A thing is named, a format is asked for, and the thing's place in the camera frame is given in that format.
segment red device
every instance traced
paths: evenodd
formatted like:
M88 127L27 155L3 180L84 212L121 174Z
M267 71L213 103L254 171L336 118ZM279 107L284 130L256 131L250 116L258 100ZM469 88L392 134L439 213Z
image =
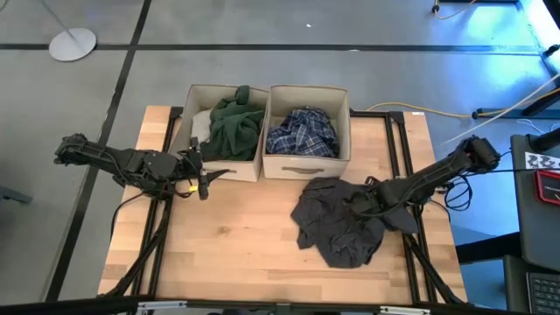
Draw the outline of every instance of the red device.
M540 201L560 206L560 173L535 171L535 193Z

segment cardboard box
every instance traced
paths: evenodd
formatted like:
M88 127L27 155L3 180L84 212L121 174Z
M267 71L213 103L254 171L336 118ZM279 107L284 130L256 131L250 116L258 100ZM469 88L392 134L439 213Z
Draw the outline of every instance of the cardboard box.
M264 177L267 179L314 179L339 177L350 161L350 107L347 91L338 87L274 86L270 90L265 113L262 145ZM330 117L340 144L338 158L268 154L266 139L270 127L282 124L293 109L312 106L323 109Z
M189 145L191 131L193 129L193 117L202 110L212 109L218 102L225 97L233 97L238 87L223 85L191 85L188 96L186 97L185 110L183 112L183 122L178 134L171 146L170 153L185 150ZM258 88L251 88L249 102L256 106L267 108L269 92ZM204 162L204 169L207 172L229 169L229 172L222 175L220 179L234 179L256 182L262 165L264 133L261 129L259 144L253 161L213 161Z

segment green sweater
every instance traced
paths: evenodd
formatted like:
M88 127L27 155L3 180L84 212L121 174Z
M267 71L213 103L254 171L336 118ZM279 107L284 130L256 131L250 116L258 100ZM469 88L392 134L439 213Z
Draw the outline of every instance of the green sweater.
M249 104L249 86L222 99L210 113L210 142L202 143L203 160L250 161L255 157L264 110Z

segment gray floor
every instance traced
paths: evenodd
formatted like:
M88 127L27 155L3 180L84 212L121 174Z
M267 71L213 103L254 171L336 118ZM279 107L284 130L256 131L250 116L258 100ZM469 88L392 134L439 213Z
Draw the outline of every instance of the gray floor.
M103 44L129 43L142 7L140 0L47 1L68 26L92 29ZM511 4L474 5L445 21L429 14L431 4L431 0L153 0L140 42L536 44L528 28L528 20L535 18ZM461 7L447 4L442 14ZM10 1L0 12L0 30L0 43L48 43L60 31L32 0ZM560 38L557 35L545 37ZM0 185L35 198L29 206L0 203L0 304L41 299L85 171L54 165L53 153L60 138L74 132L96 139L124 55L95 51L84 60L64 64L46 51L0 51ZM504 53L137 52L108 144L133 147L145 107L182 106L193 83L262 88L279 83L329 84L348 88L354 109L393 101L469 114L479 107L513 105L549 78L538 56ZM442 158L455 144L440 144L478 122L428 114L428 123L437 158ZM535 122L541 129L553 123ZM512 134L529 132L533 130L528 126L503 120L477 135L505 152ZM511 167L510 159L506 157L500 167ZM511 174L475 177L472 186L471 209L451 214L457 244L519 229ZM495 187L498 197L490 193ZM121 194L110 176L100 174L62 298L95 295L109 245L110 217ZM505 307L498 269L489 263L463 268L469 300Z

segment wooden table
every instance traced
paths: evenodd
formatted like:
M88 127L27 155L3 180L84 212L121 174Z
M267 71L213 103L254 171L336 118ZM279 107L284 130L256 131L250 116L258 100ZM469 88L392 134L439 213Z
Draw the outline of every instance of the wooden table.
M146 109L137 149L162 149L170 109ZM435 161L426 120L422 113L404 116L414 169L420 170ZM394 130L404 174L396 126ZM367 175L392 178L383 119L352 118L352 146L352 161L343 179L363 183ZM211 184L210 197L205 201L195 195L174 200L157 289L159 298L411 303L400 233L385 233L369 265L329 268L316 248L299 250L296 244L298 227L290 213L306 182L261 175L257 183L218 179ZM186 185L178 185L179 191L185 189ZM122 198L137 193L136 188L127 187ZM112 289L137 258L149 203L142 197L121 209L100 293ZM433 265L454 293L466 300L447 213L428 204L423 224ZM142 292L147 291L150 270L149 262ZM424 273L418 262L416 273L422 300L427 300Z

